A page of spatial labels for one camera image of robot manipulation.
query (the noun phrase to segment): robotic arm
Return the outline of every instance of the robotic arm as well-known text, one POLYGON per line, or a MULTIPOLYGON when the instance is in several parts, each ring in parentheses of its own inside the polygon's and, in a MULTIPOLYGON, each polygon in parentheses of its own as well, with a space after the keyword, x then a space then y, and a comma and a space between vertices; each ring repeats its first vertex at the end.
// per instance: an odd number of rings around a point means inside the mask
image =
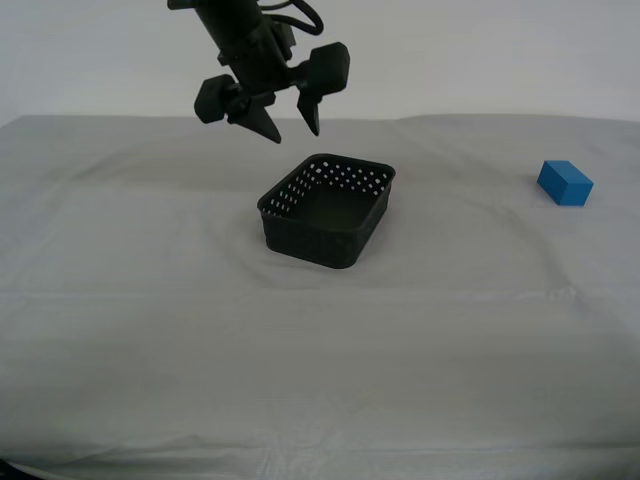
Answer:
POLYGON ((349 76, 349 51, 342 43, 316 48, 309 60, 290 68, 292 27, 320 35, 320 16, 304 0, 288 0, 259 6, 258 0, 168 0, 171 10, 195 9, 220 50, 218 61, 229 66, 231 75, 206 80, 196 99, 195 110, 204 123, 223 120, 241 125, 276 143, 280 132, 265 107, 273 105, 275 92, 289 87, 300 91, 298 110, 318 135, 318 104, 322 97, 344 90, 349 76), (269 14, 288 6, 297 7, 311 24, 285 15, 269 14))

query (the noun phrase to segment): white backdrop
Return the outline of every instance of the white backdrop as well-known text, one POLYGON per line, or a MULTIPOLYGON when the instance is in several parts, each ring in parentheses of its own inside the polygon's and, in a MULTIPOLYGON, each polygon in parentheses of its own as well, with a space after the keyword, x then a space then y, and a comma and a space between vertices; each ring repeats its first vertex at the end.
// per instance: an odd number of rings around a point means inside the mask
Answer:
MULTIPOLYGON (((4 0, 0 122, 25 113, 192 115, 217 51, 165 0, 4 0)), ((640 120, 637 0, 315 0, 349 89, 323 117, 550 113, 640 120)), ((296 116, 295 92, 273 114, 296 116)))

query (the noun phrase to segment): plastic basket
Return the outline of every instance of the plastic basket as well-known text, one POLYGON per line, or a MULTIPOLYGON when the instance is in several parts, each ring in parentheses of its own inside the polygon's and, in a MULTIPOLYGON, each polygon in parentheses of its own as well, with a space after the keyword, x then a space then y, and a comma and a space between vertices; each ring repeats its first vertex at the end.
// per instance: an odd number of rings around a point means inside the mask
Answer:
POLYGON ((387 210, 395 174, 381 163, 309 157, 258 202, 267 246, 327 267, 351 267, 387 210))

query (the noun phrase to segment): blue block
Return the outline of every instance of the blue block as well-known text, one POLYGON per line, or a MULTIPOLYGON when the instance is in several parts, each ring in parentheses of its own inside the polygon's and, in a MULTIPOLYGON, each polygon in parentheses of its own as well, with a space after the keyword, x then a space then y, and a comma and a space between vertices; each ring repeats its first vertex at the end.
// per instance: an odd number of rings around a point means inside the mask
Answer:
POLYGON ((566 160, 544 162, 538 185, 558 205, 574 207, 583 206, 593 188, 593 182, 566 160))

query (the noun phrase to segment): cable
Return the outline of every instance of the cable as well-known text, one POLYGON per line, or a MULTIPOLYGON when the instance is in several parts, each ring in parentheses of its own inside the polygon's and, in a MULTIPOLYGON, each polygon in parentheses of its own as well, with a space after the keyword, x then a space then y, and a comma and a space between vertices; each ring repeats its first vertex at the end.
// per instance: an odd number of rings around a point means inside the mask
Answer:
POLYGON ((288 7, 292 3, 292 0, 287 0, 286 2, 276 3, 273 5, 260 5, 260 10, 262 10, 263 12, 273 12, 274 10, 280 10, 282 8, 288 7))
POLYGON ((291 4, 298 8, 302 13, 304 13, 309 20, 313 23, 313 25, 309 25, 308 23, 304 23, 297 18, 288 17, 286 15, 267 15, 274 22, 285 23, 287 25, 291 25, 303 32, 308 33, 309 35, 320 35, 324 31, 324 22, 320 15, 311 8, 311 6, 305 2, 304 0, 290 0, 291 4))

